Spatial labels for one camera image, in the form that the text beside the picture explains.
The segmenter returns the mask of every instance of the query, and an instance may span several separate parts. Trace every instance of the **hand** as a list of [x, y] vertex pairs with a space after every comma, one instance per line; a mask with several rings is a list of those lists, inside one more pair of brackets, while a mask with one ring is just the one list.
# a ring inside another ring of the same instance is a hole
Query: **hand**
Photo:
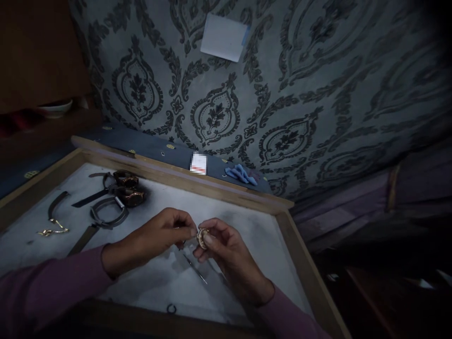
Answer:
[[190, 214], [174, 208], [165, 208], [121, 241], [104, 247], [104, 270], [111, 277], [117, 277], [145, 265], [173, 244], [183, 248], [183, 242], [196, 234], [196, 225]]
[[199, 228], [208, 228], [210, 235], [204, 235], [207, 251], [199, 246], [193, 251], [198, 261], [212, 257], [239, 297], [256, 307], [268, 303], [274, 295], [273, 283], [259, 269], [240, 233], [218, 218], [202, 222]]

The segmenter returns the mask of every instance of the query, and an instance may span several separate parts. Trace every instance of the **white bowl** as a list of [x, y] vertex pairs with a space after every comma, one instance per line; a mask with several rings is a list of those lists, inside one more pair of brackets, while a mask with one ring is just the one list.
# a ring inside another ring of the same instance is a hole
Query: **white bowl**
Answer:
[[39, 106], [40, 109], [46, 111], [45, 117], [48, 119], [61, 118], [67, 111], [71, 109], [73, 100], [69, 101], [67, 104], [59, 106]]

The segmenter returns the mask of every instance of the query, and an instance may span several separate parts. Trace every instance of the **blue glove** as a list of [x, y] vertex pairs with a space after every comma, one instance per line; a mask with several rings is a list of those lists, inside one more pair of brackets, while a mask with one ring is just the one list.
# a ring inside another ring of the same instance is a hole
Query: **blue glove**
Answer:
[[234, 168], [225, 168], [225, 172], [231, 178], [242, 181], [245, 184], [257, 186], [257, 182], [253, 177], [249, 177], [241, 164], [237, 164]]

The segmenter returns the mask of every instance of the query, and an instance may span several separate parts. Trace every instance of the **blue fabric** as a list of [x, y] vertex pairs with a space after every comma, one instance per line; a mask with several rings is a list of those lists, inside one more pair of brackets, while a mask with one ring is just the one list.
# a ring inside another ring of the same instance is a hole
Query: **blue fabric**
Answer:
[[245, 169], [243, 168], [243, 166], [241, 164], [237, 164], [234, 166], [234, 168], [225, 168], [225, 172], [228, 176], [234, 178], [234, 179], [238, 179], [240, 181], [242, 181], [245, 184], [252, 184], [254, 186], [257, 186], [257, 182], [253, 177], [249, 177], [248, 174], [246, 173]]
[[0, 185], [0, 198], [3, 198], [25, 184], [31, 178], [27, 177], [27, 173], [39, 173], [44, 171], [61, 158], [64, 158], [74, 149], [74, 146], [68, 140], [65, 144], [56, 147], [54, 151], [49, 152], [48, 154], [33, 157], [0, 169], [0, 176], [3, 178]]

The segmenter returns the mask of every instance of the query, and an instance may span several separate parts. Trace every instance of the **wooden shelf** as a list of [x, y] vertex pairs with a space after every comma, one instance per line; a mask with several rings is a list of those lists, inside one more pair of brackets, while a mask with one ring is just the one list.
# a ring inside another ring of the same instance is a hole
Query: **wooden shelf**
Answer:
[[0, 139], [0, 166], [6, 167], [51, 152], [72, 135], [101, 123], [102, 115], [99, 110], [84, 108], [76, 108], [59, 119], [46, 119], [31, 131], [18, 132], [10, 138]]

